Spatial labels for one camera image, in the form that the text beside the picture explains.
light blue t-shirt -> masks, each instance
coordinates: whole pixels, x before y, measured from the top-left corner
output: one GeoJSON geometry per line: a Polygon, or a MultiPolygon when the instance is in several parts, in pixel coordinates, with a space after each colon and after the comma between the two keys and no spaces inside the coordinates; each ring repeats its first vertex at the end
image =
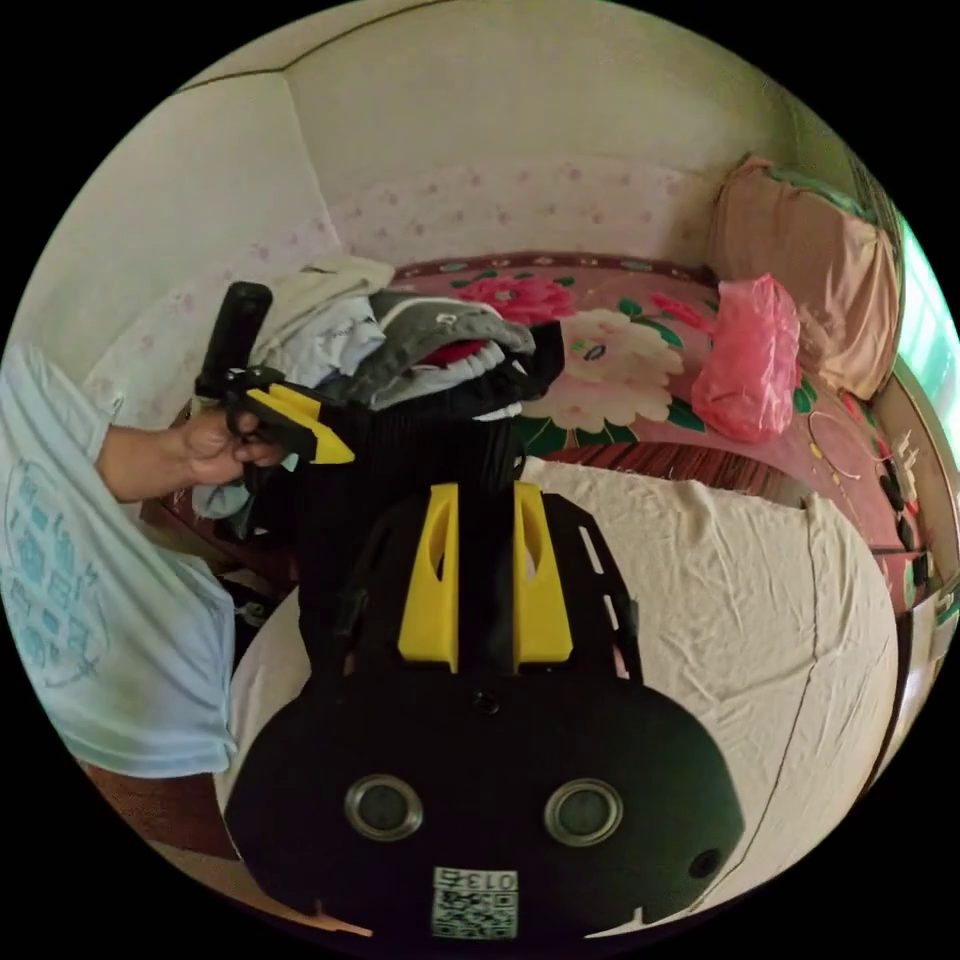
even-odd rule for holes
{"type": "Polygon", "coordinates": [[[135,777],[224,770],[230,596],[154,546],[94,464],[108,418],[34,346],[0,366],[0,593],[30,682],[81,762],[135,777]]]}

qr code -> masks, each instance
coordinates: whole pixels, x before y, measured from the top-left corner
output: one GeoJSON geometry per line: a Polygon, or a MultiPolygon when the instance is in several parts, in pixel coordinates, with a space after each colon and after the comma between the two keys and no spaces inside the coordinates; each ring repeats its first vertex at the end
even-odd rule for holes
{"type": "Polygon", "coordinates": [[[437,867],[433,879],[435,937],[513,940],[520,893],[514,870],[437,867]]]}

pile of clothes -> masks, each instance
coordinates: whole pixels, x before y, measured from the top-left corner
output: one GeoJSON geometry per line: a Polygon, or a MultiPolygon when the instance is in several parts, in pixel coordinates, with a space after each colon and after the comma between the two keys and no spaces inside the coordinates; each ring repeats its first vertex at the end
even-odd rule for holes
{"type": "MultiPolygon", "coordinates": [[[[391,288],[393,278],[386,264],[336,255],[277,279],[251,364],[279,370],[331,402],[383,414],[378,436],[410,443],[429,424],[455,435],[458,446],[472,432],[466,424],[509,421],[562,372],[559,323],[519,326],[486,304],[391,288]]],[[[195,399],[194,409],[202,403],[195,399]]],[[[295,458],[284,466],[292,475],[295,458]]],[[[283,504],[296,499],[284,472],[275,471],[256,498],[242,481],[197,487],[194,513],[221,521],[221,535],[233,539],[277,534],[284,526],[278,504],[285,516],[283,504]]]]}

pink plastic bag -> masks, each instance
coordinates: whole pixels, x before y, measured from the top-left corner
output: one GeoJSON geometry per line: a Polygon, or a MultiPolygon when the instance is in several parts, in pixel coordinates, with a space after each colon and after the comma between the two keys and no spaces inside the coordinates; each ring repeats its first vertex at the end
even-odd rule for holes
{"type": "Polygon", "coordinates": [[[731,440],[762,443],[793,417],[800,318],[770,274],[720,284],[713,350],[694,381],[692,406],[731,440]]]}

yellow plastic bracket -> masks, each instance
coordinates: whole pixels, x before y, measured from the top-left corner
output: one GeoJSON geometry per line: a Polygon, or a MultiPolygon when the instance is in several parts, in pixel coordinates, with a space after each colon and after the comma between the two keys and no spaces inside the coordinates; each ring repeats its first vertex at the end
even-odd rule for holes
{"type": "Polygon", "coordinates": [[[457,672],[460,517],[457,485],[430,488],[398,649],[404,660],[457,672]]]}
{"type": "Polygon", "coordinates": [[[280,384],[272,384],[269,393],[257,388],[248,390],[247,396],[314,435],[316,452],[311,463],[352,463],[356,459],[354,452],[328,426],[317,421],[320,404],[315,400],[280,384]]]}
{"type": "Polygon", "coordinates": [[[513,504],[514,670],[524,663],[564,663],[573,637],[540,488],[515,484],[513,504]]]}

